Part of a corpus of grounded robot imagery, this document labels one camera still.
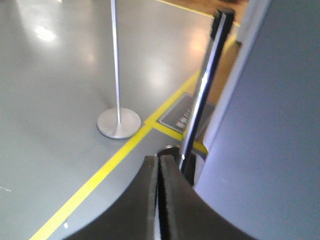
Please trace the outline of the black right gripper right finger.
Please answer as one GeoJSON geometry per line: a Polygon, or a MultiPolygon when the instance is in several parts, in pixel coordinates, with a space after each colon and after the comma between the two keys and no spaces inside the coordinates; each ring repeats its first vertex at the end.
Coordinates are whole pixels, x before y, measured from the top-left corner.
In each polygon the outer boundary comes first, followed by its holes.
{"type": "Polygon", "coordinates": [[[253,240],[211,209],[171,155],[159,157],[158,213],[162,240],[253,240]]]}

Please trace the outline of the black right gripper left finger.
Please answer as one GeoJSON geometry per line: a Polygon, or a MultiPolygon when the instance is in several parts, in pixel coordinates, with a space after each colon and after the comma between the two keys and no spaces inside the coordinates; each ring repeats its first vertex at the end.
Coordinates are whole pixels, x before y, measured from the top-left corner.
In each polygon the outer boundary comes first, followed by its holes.
{"type": "Polygon", "coordinates": [[[156,156],[146,156],[132,182],[100,216],[67,240],[153,240],[158,193],[156,156]]]}

